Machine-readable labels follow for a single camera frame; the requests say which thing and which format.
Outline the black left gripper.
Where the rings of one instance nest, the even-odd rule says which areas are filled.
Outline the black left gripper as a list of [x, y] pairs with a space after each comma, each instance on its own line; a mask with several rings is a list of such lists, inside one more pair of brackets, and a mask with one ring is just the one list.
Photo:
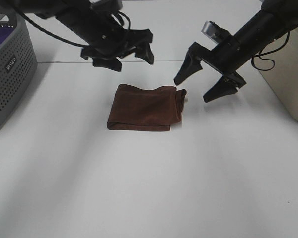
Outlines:
[[91, 58], [94, 67], [121, 72], [120, 59], [132, 53], [154, 64], [150, 47], [153, 33], [149, 29], [131, 29], [131, 21], [124, 14], [86, 15], [79, 21], [79, 36], [87, 42], [80, 56]]

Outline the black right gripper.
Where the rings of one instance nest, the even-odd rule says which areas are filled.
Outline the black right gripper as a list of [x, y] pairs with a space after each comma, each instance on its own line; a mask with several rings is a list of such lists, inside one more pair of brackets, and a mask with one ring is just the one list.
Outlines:
[[238, 92], [237, 88], [241, 88], [246, 84], [243, 77], [236, 72], [238, 66], [234, 63], [240, 44], [229, 31], [220, 27], [219, 29], [222, 41], [212, 50], [208, 50], [194, 42], [189, 47], [184, 62], [174, 78], [175, 85], [180, 85], [188, 77], [203, 69], [201, 66], [202, 61], [219, 72], [222, 77], [204, 94], [205, 103], [223, 96], [236, 94]]

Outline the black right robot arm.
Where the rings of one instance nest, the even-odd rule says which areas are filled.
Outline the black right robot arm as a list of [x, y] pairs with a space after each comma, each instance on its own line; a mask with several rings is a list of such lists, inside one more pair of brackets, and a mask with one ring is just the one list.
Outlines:
[[210, 102], [233, 95], [246, 82], [237, 70], [248, 60], [261, 57], [268, 44], [298, 27], [298, 0], [266, 0], [261, 9], [234, 35], [207, 21], [202, 33], [216, 43], [212, 50], [194, 42], [186, 53], [182, 67], [174, 78], [181, 84], [192, 74], [202, 70], [205, 62], [221, 74], [218, 82], [203, 96]]

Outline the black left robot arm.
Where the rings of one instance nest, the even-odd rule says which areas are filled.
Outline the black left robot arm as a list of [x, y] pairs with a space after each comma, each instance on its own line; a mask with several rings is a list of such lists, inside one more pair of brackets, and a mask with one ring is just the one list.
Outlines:
[[154, 63], [149, 29], [133, 30], [120, 0], [10, 0], [12, 9], [25, 17], [32, 13], [42, 19], [56, 18], [86, 41], [67, 43], [81, 48], [80, 56], [93, 60], [94, 67], [120, 72], [120, 59], [134, 54], [148, 64]]

